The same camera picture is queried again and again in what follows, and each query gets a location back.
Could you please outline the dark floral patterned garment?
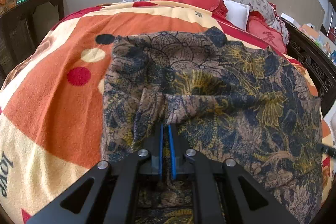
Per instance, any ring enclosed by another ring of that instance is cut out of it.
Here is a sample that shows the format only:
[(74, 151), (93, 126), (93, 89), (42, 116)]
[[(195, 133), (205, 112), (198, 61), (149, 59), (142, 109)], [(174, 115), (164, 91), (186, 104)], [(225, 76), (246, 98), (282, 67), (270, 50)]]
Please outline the dark floral patterned garment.
[(321, 207), (320, 99), (271, 47), (255, 50), (218, 28), (200, 33), (102, 34), (112, 46), (104, 79), (101, 156), (117, 162), (162, 122), (193, 149), (231, 157), (300, 223)]

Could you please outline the dark carved wooden headboard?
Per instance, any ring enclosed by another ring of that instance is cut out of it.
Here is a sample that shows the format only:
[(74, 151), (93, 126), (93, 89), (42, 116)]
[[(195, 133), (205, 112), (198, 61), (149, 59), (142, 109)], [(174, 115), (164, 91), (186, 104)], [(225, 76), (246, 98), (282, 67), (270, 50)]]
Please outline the dark carved wooden headboard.
[(283, 22), (289, 32), (287, 53), (308, 71), (321, 98), (322, 114), (326, 116), (335, 102), (335, 65), (312, 39), (287, 20)]

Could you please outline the orange red cream fleece blanket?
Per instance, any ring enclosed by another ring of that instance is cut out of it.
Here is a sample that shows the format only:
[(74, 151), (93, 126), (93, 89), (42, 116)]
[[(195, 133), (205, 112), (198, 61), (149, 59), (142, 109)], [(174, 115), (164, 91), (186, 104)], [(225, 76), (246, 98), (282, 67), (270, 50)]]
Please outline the orange red cream fleece blanket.
[[(1, 89), (1, 221), (29, 223), (104, 160), (102, 99), (112, 46), (97, 43), (97, 36), (200, 33), (213, 27), (248, 48), (271, 47), (305, 77), (310, 91), (319, 97), (309, 73), (296, 59), (207, 10), (149, 1), (76, 12), (49, 31), (36, 52), (10, 72)], [(330, 146), (333, 136), (322, 116), (321, 99), (320, 114), (320, 143)], [(163, 125), (162, 177), (140, 180), (132, 223), (195, 223), (192, 183), (172, 179), (169, 124), (158, 123)], [(331, 157), (320, 154), (321, 207), (309, 223), (335, 223), (335, 167)]]

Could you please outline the right red heart cushion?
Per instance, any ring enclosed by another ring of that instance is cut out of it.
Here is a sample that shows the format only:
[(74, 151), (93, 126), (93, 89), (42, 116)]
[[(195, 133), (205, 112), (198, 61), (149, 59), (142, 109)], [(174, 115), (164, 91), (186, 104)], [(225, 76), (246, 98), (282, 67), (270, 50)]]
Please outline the right red heart cushion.
[(246, 30), (279, 52), (286, 53), (281, 33), (268, 26), (260, 12), (251, 11), (249, 13)]

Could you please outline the small white pillow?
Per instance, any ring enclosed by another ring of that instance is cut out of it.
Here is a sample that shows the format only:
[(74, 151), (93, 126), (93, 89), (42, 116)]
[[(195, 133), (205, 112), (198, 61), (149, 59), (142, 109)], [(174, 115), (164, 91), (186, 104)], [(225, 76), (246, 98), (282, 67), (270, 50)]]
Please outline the small white pillow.
[(249, 16), (249, 6), (234, 2), (232, 0), (223, 1), (226, 8), (228, 9), (226, 20), (231, 22), (234, 26), (245, 31)]

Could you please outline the dark wooden side cabinet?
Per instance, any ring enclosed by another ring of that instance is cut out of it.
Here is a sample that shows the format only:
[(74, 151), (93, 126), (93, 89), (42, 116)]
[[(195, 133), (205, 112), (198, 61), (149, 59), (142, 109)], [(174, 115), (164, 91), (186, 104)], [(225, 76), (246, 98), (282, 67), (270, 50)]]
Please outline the dark wooden side cabinet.
[(37, 49), (33, 14), (45, 3), (58, 8), (59, 20), (64, 18), (63, 0), (27, 0), (1, 15), (1, 83), (15, 66)]

